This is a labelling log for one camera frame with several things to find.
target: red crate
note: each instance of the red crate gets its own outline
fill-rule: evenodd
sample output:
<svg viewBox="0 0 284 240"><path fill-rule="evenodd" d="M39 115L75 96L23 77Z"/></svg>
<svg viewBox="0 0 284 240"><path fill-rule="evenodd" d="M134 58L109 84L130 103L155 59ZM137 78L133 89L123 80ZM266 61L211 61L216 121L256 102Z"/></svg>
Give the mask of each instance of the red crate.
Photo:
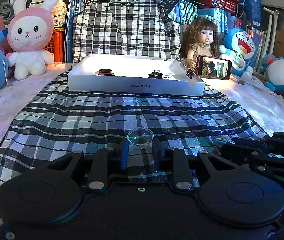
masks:
<svg viewBox="0 0 284 240"><path fill-rule="evenodd" d="M198 2L204 4L199 5L199 8L218 7L230 12L233 16L236 14L236 6L238 4L237 0L198 0Z"/></svg>
<svg viewBox="0 0 284 240"><path fill-rule="evenodd" d="M54 62L63 62L63 33L64 29L54 30L51 40L44 47L48 52L53 52Z"/></svg>

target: doll hair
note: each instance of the doll hair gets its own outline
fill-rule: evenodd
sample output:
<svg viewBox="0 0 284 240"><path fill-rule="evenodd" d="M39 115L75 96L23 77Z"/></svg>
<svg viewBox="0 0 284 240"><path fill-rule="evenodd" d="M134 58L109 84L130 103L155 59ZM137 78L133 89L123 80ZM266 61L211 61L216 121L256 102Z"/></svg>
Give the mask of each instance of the doll hair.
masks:
<svg viewBox="0 0 284 240"><path fill-rule="evenodd" d="M213 57L219 56L219 39L217 26L204 18L194 20L183 32L181 40L180 58L186 57L192 44L201 44L200 34L202 30L213 31L213 42L210 51Z"/></svg>

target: plaid fabric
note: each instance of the plaid fabric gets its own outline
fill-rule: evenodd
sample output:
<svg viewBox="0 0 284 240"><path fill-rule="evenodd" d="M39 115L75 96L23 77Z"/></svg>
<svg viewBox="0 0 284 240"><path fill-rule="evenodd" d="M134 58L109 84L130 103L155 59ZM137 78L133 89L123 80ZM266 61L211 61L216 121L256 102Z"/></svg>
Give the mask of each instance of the plaid fabric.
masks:
<svg viewBox="0 0 284 240"><path fill-rule="evenodd" d="M179 0L85 0L74 17L74 58L122 54L176 58L180 25L166 15Z"/></svg>
<svg viewBox="0 0 284 240"><path fill-rule="evenodd" d="M49 83L13 120L0 145L0 185L68 152L93 154L119 144L135 127L150 128L163 147L189 155L214 151L213 140L221 136L266 135L239 104L211 87L202 97L76 92L68 91L66 75ZM165 179L149 152L130 151L129 179Z"/></svg>

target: blue box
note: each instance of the blue box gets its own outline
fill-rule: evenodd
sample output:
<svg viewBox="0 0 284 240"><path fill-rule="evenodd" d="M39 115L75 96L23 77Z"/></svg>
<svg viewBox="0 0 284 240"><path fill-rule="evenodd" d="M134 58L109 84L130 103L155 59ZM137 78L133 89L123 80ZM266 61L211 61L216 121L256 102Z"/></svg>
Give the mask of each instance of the blue box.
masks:
<svg viewBox="0 0 284 240"><path fill-rule="evenodd" d="M244 2L244 12L247 15L251 26L261 30L262 8L261 0L238 0L239 3Z"/></svg>

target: white bunny plush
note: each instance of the white bunny plush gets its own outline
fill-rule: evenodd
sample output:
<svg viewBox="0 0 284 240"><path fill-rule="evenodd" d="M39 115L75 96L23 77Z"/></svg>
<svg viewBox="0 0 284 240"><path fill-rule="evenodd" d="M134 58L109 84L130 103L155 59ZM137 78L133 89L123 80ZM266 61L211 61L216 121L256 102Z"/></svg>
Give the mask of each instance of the white bunny plush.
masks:
<svg viewBox="0 0 284 240"><path fill-rule="evenodd" d="M15 51L9 57L9 66L15 65L14 77L25 79L45 73L46 64L54 62L53 56L43 49L51 40L53 20L50 11L59 0L45 0L41 7L26 8L25 0L15 0L15 17L9 25L8 42Z"/></svg>

